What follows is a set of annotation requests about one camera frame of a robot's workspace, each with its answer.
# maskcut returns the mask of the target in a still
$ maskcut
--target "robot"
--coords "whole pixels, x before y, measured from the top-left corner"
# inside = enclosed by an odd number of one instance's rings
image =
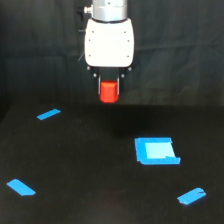
[[[134,60],[134,31],[127,17],[127,0],[92,0],[91,7],[78,7],[77,13],[91,14],[85,30],[84,60],[87,70],[97,80],[99,98],[115,103],[122,90],[124,78],[138,67]],[[100,68],[118,68],[117,80],[104,80]]]

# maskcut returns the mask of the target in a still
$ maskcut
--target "black table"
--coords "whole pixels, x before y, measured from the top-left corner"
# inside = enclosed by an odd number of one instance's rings
[[[181,164],[141,165],[137,137],[171,137]],[[0,223],[220,224],[223,172],[222,108],[15,105],[0,125]],[[179,203],[197,187],[207,196]]]

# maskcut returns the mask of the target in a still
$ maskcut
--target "blue painter's tape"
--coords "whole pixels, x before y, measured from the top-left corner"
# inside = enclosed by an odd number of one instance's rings
[[[60,110],[53,109],[51,111],[48,111],[48,112],[46,112],[44,114],[41,114],[41,115],[37,116],[37,118],[40,119],[40,120],[44,120],[44,119],[46,119],[48,117],[51,117],[51,116],[53,116],[55,114],[58,114],[60,112],[61,112]]]
[[[166,157],[165,159],[146,159],[141,160],[143,165],[175,165],[180,164],[180,158],[177,157]]]
[[[14,179],[7,183],[9,187],[11,187],[14,191],[16,191],[18,194],[21,196],[26,196],[26,195],[34,195],[36,192],[27,187],[24,183],[21,181]]]
[[[152,149],[157,149],[155,147],[155,143],[159,143],[158,146],[163,147],[159,148],[160,152],[151,151],[151,155],[159,155],[159,158],[148,158],[147,155],[147,143],[152,143]],[[138,138],[135,139],[135,149],[136,149],[136,156],[137,161],[141,162],[144,165],[171,165],[171,164],[180,164],[180,158],[175,157],[173,152],[172,145],[167,145],[166,143],[171,144],[171,138]]]
[[[171,138],[138,138],[138,140],[144,143],[173,143]]]
[[[179,200],[180,203],[189,205],[192,202],[204,197],[206,193],[204,192],[203,189],[201,188],[195,188],[192,191],[189,191],[188,193],[178,197],[177,199]]]

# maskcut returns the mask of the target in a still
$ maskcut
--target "blue tape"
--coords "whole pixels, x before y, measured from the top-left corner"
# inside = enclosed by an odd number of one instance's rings
[[[166,157],[165,159],[147,159],[141,160],[143,165],[172,165],[180,164],[180,158],[177,157]]]
[[[144,143],[173,143],[171,138],[138,138],[138,141]]]
[[[40,119],[40,120],[44,120],[44,119],[46,119],[48,117],[51,117],[51,116],[53,116],[55,114],[58,114],[60,112],[61,112],[60,110],[53,109],[51,111],[48,111],[48,112],[46,112],[44,114],[41,114],[41,115],[37,116],[37,118]]]
[[[135,139],[137,161],[143,165],[171,165],[180,164],[180,158],[169,157],[150,159],[147,157],[146,143],[172,143],[171,138],[138,138]]]
[[[36,192],[27,187],[24,183],[21,181],[14,179],[7,183],[9,187],[11,187],[14,191],[16,191],[18,194],[21,196],[26,196],[26,195],[34,195]]]
[[[180,203],[189,205],[192,202],[204,197],[206,193],[204,192],[203,189],[201,188],[195,188],[192,191],[189,191],[188,193],[178,197],[177,199],[179,200]]]

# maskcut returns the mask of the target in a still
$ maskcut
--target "tape strip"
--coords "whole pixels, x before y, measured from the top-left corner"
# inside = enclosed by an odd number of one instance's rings
[[[60,112],[61,112],[60,110],[53,109],[53,110],[51,110],[51,111],[48,111],[48,112],[46,112],[46,113],[44,113],[44,114],[41,114],[41,115],[37,116],[37,118],[38,118],[39,120],[44,120],[44,119],[46,119],[46,118],[48,118],[48,117],[51,117],[51,116],[53,116],[53,115],[55,115],[55,114],[58,114],[58,113],[60,113]]]
[[[177,199],[179,200],[180,203],[189,205],[192,202],[204,197],[206,193],[204,192],[203,189],[201,188],[195,188],[192,191],[189,191],[188,193],[178,197]]]
[[[18,194],[21,196],[26,196],[26,195],[34,195],[36,192],[27,187],[24,183],[21,181],[14,179],[7,183],[9,187],[11,187],[14,191],[16,191]]]

